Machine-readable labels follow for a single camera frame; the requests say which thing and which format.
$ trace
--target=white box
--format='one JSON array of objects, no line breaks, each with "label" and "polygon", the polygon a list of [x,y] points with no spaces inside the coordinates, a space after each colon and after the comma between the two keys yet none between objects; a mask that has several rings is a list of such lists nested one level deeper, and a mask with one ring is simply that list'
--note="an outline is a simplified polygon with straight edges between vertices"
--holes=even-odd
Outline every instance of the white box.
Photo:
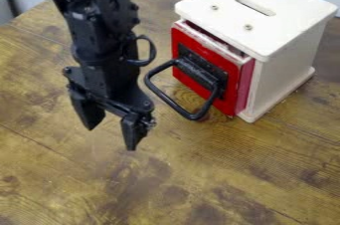
[{"label": "white box", "polygon": [[315,73],[315,55],[338,7],[323,0],[183,0],[188,20],[255,60],[247,106],[255,122]]}]

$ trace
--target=box lid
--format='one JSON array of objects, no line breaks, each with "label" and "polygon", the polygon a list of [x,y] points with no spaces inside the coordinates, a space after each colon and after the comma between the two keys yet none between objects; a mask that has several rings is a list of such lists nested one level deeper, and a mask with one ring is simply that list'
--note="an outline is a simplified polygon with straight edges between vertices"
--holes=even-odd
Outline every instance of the box lid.
[{"label": "box lid", "polygon": [[183,0],[180,16],[266,62],[338,7],[323,0]]}]

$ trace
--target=wooden table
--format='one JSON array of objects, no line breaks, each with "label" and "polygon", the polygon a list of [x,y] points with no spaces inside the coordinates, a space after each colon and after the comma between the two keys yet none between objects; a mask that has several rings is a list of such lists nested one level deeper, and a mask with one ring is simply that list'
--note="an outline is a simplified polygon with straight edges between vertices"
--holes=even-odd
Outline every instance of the wooden table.
[{"label": "wooden table", "polygon": [[[135,0],[139,33],[171,57],[179,0]],[[71,38],[52,2],[0,29],[0,224],[340,224],[340,21],[327,29],[319,75],[255,124],[212,110],[183,119],[152,96],[159,126],[126,152],[120,119],[88,132],[62,69]],[[156,82],[194,108],[171,77]]]}]

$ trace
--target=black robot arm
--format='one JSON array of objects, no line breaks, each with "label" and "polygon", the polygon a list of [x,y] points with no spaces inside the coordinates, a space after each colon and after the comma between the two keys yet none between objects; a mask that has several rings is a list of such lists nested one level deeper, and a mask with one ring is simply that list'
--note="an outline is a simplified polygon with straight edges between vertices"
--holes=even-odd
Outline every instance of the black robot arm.
[{"label": "black robot arm", "polygon": [[[74,108],[88,129],[106,112],[123,118],[122,128],[128,150],[136,150],[156,125],[155,104],[139,87],[140,67],[156,57],[147,36],[136,36],[139,6],[131,0],[54,0],[68,22],[72,54],[80,67],[64,69]],[[139,40],[151,44],[147,60],[139,59]]]}]

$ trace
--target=table surface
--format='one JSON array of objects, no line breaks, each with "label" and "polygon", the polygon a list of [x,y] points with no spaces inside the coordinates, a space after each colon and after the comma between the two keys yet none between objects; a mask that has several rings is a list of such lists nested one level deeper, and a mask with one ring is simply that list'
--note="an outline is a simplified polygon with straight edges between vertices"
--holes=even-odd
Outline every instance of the table surface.
[{"label": "table surface", "polygon": [[[154,67],[171,57],[179,0],[135,1]],[[0,29],[0,224],[339,224],[339,41],[334,20],[318,76],[255,124],[218,110],[187,121],[152,95],[159,126],[127,152],[118,117],[92,132],[79,122],[67,26],[51,1],[38,6]],[[188,108],[202,103],[171,73],[156,82]]]}]

